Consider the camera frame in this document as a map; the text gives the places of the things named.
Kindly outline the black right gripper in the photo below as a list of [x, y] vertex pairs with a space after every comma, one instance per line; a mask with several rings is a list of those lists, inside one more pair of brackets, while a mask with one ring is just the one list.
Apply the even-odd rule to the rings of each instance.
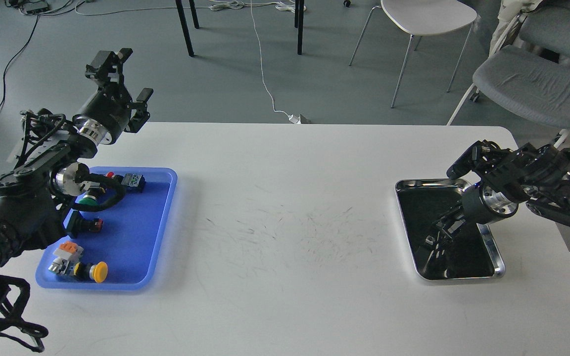
[[448, 208], [427, 230], [424, 241], [426, 260], [437, 261], [444, 257], [457, 259], [463, 255], [460, 236], [465, 223], [461, 221], [491, 224], [512, 217], [518, 207], [517, 203], [488, 185], [471, 185], [462, 194], [461, 207]]

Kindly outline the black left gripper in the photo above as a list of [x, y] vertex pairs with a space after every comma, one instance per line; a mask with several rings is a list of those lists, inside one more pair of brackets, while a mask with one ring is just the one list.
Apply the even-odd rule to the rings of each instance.
[[147, 103], [154, 89], [143, 88], [131, 102], [124, 84], [124, 63], [132, 54], [132, 48], [118, 52], [100, 50], [91, 64], [86, 65], [85, 77], [96, 83], [97, 92], [72, 120], [79, 135], [95, 145], [114, 144], [124, 129], [126, 133], [138, 133], [151, 117]]

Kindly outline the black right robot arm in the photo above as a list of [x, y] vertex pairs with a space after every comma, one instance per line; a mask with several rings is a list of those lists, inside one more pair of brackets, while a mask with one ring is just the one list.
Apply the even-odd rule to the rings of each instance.
[[570, 227], [570, 148], [525, 144], [517, 150], [478, 140], [446, 172], [457, 179], [469, 172], [480, 180], [430, 226], [422, 246], [435, 258], [452, 246], [459, 230], [512, 217], [520, 204], [537, 216]]

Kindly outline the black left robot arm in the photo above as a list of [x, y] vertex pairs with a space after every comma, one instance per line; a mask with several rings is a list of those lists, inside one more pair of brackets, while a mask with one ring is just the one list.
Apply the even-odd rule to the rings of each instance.
[[[131, 48], [100, 50], [85, 75], [97, 84], [72, 119], [42, 109], [22, 111], [23, 146], [13, 171], [0, 175], [0, 267], [29, 250], [43, 250], [61, 237], [81, 230], [98, 231], [102, 221], [86, 221], [81, 212], [100, 212], [119, 203], [144, 180], [104, 176], [79, 159], [92, 158], [100, 144], [114, 144], [121, 133], [138, 133], [149, 120], [151, 88], [132, 99], [123, 67]], [[33, 352], [44, 351], [48, 330], [23, 320], [30, 284], [0, 275], [0, 337], [9, 327], [30, 336], [33, 345], [11, 339]]]

